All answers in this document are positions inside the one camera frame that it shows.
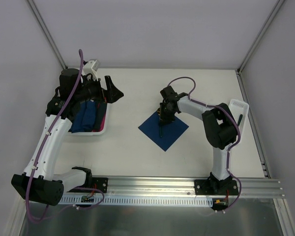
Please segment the dark blue paper napkin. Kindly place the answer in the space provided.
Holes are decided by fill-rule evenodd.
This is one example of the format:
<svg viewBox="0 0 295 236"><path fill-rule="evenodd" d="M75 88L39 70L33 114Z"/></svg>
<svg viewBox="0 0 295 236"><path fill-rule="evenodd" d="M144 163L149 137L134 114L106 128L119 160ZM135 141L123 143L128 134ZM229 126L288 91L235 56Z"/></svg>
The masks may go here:
<svg viewBox="0 0 295 236"><path fill-rule="evenodd" d="M176 118L173 123L160 126L157 112L154 112L138 127L163 151L167 151L188 128L189 126L179 118Z"/></svg>

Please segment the gold spoon green handle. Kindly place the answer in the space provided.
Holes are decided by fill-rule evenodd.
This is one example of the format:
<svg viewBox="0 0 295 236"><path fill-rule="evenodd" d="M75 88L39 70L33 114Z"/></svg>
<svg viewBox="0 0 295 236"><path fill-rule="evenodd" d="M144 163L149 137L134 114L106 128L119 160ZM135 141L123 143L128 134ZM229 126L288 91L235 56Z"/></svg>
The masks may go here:
<svg viewBox="0 0 295 236"><path fill-rule="evenodd" d="M159 126L159 137L162 138L163 137L163 132L162 132L161 109L160 108L157 109L157 114L159 115L159 122L158 122L158 126Z"/></svg>

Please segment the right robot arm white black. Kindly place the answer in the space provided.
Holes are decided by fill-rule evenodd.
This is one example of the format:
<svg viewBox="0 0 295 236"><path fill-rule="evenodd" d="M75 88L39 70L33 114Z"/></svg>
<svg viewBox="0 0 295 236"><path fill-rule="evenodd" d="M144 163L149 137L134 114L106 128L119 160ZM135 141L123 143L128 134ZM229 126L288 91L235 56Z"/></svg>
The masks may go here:
<svg viewBox="0 0 295 236"><path fill-rule="evenodd" d="M159 114L159 135L162 128L173 123L176 113L192 115L203 122L206 139L213 147L213 167L209 177L195 185L196 193L224 195L231 186L230 151L240 140L240 130L229 107L225 103L205 105L183 92L178 94L171 86L160 92L163 101Z"/></svg>

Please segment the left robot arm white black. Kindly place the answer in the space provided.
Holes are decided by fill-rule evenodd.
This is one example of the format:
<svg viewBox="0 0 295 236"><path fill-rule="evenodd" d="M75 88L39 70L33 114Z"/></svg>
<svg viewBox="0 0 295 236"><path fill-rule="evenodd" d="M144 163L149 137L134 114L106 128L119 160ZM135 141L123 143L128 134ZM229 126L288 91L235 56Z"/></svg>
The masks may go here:
<svg viewBox="0 0 295 236"><path fill-rule="evenodd" d="M115 103L124 96L105 77L106 88L92 73L83 74L78 69L65 69L59 76L59 86L47 105L45 124L34 154L23 170L14 174L12 186L26 202L56 206L63 194L76 187L87 192L93 187L91 170L73 167L69 172L55 176L55 165L65 136L82 104L88 101Z"/></svg>

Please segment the gold fork green handle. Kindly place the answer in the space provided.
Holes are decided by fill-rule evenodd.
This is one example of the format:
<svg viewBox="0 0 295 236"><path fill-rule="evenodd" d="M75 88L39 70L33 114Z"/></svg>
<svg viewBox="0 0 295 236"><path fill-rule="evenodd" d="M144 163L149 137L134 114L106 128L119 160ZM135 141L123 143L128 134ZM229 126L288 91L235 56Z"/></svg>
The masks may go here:
<svg viewBox="0 0 295 236"><path fill-rule="evenodd" d="M239 129L241 129L243 124L244 124L244 114L240 114L238 117L238 121L237 121L237 125L238 125Z"/></svg>

